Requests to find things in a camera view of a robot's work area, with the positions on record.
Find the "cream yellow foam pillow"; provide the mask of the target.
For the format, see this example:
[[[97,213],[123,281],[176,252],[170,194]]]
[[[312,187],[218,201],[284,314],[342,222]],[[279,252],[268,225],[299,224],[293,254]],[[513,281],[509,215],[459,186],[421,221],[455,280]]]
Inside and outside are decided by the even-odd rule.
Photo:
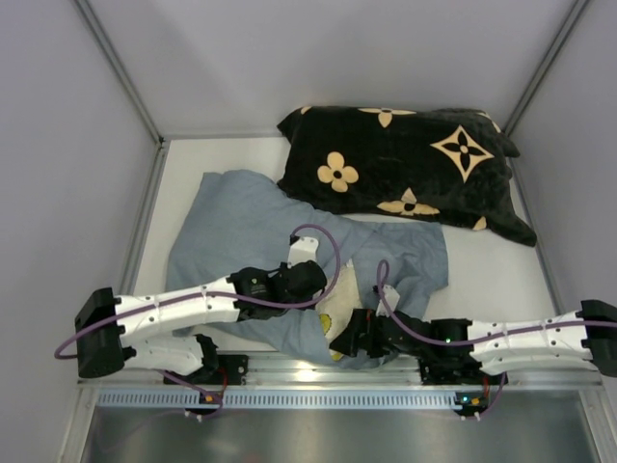
[[[341,266],[335,288],[316,306],[324,337],[331,344],[347,328],[354,309],[362,301],[353,261]]]

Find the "beige green blue pillowcase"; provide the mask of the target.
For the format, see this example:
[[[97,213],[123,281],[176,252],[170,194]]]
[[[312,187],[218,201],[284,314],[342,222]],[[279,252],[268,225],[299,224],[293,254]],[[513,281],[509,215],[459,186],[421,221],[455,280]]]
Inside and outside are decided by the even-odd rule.
[[[398,310],[424,317],[431,295],[448,285],[448,256],[440,225],[422,222],[359,222],[313,208],[284,195],[275,183],[252,171],[203,176],[196,198],[170,251],[166,290],[205,284],[245,267],[274,269],[286,260],[289,238],[303,227],[319,240],[317,260],[327,276],[335,272],[332,245],[342,265],[353,261],[361,308],[373,309],[372,288],[380,260],[389,262],[388,283],[400,295]],[[240,339],[263,342],[299,360],[338,361],[330,353],[316,311],[292,310],[268,320],[212,324]]]

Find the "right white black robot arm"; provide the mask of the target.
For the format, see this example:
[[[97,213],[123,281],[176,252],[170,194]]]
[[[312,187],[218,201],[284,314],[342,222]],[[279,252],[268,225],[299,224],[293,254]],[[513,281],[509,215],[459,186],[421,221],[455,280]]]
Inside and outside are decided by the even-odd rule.
[[[349,357],[414,357],[425,385],[495,385],[502,374],[527,369],[591,369],[613,377],[616,309],[584,300],[572,313],[527,322],[423,321],[400,311],[355,309],[330,347]]]

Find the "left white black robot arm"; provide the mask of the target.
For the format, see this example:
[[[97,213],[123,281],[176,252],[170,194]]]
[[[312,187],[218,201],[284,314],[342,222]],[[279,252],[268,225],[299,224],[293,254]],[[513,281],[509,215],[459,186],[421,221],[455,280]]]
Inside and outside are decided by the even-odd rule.
[[[206,285],[149,296],[98,289],[74,320],[78,375],[95,379],[125,368],[151,369],[205,383],[220,367],[216,344],[202,334],[182,338],[174,331],[311,309],[326,285],[321,267],[308,260],[275,270],[246,267]]]

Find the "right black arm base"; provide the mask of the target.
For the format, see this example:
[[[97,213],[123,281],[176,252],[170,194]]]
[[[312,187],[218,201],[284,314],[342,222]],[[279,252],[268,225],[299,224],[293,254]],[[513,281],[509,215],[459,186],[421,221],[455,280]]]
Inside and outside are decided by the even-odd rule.
[[[471,357],[445,358],[438,361],[418,361],[422,384],[425,386],[447,385],[498,385],[501,375],[490,375],[484,372],[481,364]]]

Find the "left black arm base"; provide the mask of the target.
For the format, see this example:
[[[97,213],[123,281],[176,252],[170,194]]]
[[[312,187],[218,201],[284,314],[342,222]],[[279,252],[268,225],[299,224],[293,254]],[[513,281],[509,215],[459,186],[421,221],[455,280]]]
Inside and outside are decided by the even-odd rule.
[[[247,355],[222,354],[216,360],[206,360],[203,366],[188,375],[173,372],[173,376],[194,385],[241,386],[245,384],[248,366]]]

